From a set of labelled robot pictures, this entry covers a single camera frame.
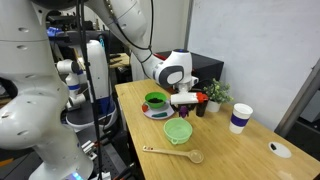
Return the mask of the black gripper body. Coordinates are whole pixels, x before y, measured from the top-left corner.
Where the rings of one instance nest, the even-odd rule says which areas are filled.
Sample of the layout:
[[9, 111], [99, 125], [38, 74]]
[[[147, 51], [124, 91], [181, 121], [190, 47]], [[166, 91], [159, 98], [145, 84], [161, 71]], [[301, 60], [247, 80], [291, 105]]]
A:
[[171, 107], [173, 108], [173, 110], [175, 110], [176, 112], [178, 111], [192, 111], [197, 104], [172, 104]]

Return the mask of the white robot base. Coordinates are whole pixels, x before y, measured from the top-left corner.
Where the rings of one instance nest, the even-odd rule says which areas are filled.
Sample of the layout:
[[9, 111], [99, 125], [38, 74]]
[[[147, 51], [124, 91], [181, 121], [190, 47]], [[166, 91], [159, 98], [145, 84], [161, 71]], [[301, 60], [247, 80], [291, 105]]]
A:
[[69, 91], [58, 75], [46, 29], [51, 10], [75, 6], [74, 0], [0, 0], [0, 77], [17, 96], [0, 109], [0, 148], [32, 148], [43, 163], [30, 180], [87, 180], [93, 162], [74, 130], [61, 122]]

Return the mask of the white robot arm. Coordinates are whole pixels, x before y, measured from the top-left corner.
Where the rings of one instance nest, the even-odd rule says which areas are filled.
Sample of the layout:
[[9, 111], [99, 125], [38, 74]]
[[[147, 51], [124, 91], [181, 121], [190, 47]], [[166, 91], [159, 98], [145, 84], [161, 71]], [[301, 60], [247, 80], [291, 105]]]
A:
[[175, 49], [166, 60], [156, 57], [151, 43], [143, 37], [147, 21], [137, 0], [89, 0], [85, 5], [93, 10], [108, 29], [136, 56], [144, 74], [163, 88], [178, 90], [170, 97], [172, 105], [199, 103], [191, 88], [198, 79], [192, 76], [192, 55]]

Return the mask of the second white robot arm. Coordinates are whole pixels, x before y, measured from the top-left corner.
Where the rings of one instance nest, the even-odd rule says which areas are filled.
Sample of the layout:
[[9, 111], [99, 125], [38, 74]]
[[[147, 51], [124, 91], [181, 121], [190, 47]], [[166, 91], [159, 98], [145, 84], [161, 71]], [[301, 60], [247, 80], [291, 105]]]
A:
[[97, 40], [90, 40], [86, 47], [89, 70], [86, 70], [81, 49], [76, 45], [74, 48], [80, 57], [76, 60], [65, 59], [56, 65], [58, 72], [66, 76], [65, 83], [69, 90], [66, 122], [76, 132], [94, 125], [93, 110], [90, 105], [92, 93], [96, 98], [99, 127], [109, 128], [117, 119], [105, 50]]

